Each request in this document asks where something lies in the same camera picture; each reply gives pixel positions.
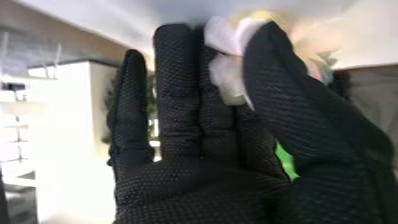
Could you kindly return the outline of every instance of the glove textured fabric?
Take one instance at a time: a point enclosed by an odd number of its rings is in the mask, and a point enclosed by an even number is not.
[[[129,96],[131,107],[124,108],[131,114],[120,113],[122,109],[109,113],[115,117],[109,118],[115,223],[394,224],[398,219],[392,219],[388,207],[395,205],[395,195],[385,187],[390,193],[387,205],[372,178],[376,169],[369,166],[385,164],[387,153],[363,153],[372,148],[387,149],[388,141],[349,106],[307,77],[305,66],[292,55],[276,25],[269,23],[257,31],[244,52],[243,75],[255,114],[243,107],[228,108],[218,104],[207,71],[196,65],[196,42],[200,40],[184,25],[157,29],[154,50],[163,156],[157,163],[147,162],[147,143],[134,139],[143,136],[145,140],[145,124],[134,126],[120,122],[122,118],[145,118],[145,113],[136,112],[141,104],[134,101],[143,98],[145,91],[132,79],[124,79],[129,83],[118,82],[124,89],[116,93],[134,93],[134,96]],[[136,52],[129,54],[127,63],[132,63],[132,58],[140,56]],[[202,53],[204,62],[211,54]],[[118,76],[141,74],[138,68],[131,66]],[[122,101],[116,102],[116,107],[122,107]],[[269,131],[259,128],[259,124],[251,129],[241,125],[259,119],[257,123],[269,127]],[[351,126],[360,127],[365,134],[351,134],[356,130]],[[237,127],[237,133],[232,133],[232,127]],[[273,155],[267,132],[294,157],[299,178],[291,184]],[[267,151],[246,153],[250,148]],[[269,155],[269,159],[255,160],[255,156],[260,158],[262,155]],[[378,174],[388,180],[388,174]]]

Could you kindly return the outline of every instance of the hand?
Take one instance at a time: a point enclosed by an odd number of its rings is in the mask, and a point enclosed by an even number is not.
[[[184,25],[157,29],[154,50],[163,160],[150,162],[145,66],[138,52],[129,51],[108,116],[115,223],[392,223],[367,164],[387,161],[376,150],[388,143],[307,77],[275,24],[257,31],[243,59],[255,113],[220,102],[205,68],[214,52]],[[367,134],[365,140],[353,125]],[[301,177],[292,184],[264,127],[294,157]],[[363,149],[376,149],[376,162]],[[387,169],[378,171],[385,186],[392,186]]]

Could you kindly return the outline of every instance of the finger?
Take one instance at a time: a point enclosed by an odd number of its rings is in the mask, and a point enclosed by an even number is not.
[[[307,76],[275,23],[262,26],[248,43],[243,78],[255,113],[292,155],[301,176],[275,206],[275,223],[328,223],[330,217],[335,223],[376,223],[379,218],[394,223],[385,135]]]
[[[246,169],[260,172],[266,176],[287,180],[282,163],[275,154],[275,138],[264,128],[260,118],[246,105],[236,107],[236,129]]]
[[[234,128],[232,108],[225,106],[220,98],[218,88],[209,81],[209,62],[216,51],[202,47],[200,52],[200,128],[202,137],[202,156],[228,165],[237,165],[237,139]]]
[[[308,155],[347,158],[347,152],[335,151],[346,147],[346,143],[307,93],[308,85],[317,89],[315,97],[326,89],[307,76],[305,66],[292,55],[287,37],[275,23],[262,26],[250,40],[243,72],[253,110],[269,125],[283,149],[296,158]]]
[[[186,25],[157,28],[154,53],[161,157],[198,157],[195,39]]]
[[[115,178],[125,169],[150,162],[145,114],[145,62],[134,50],[125,52],[113,87],[113,104],[108,113],[111,136],[109,165]]]

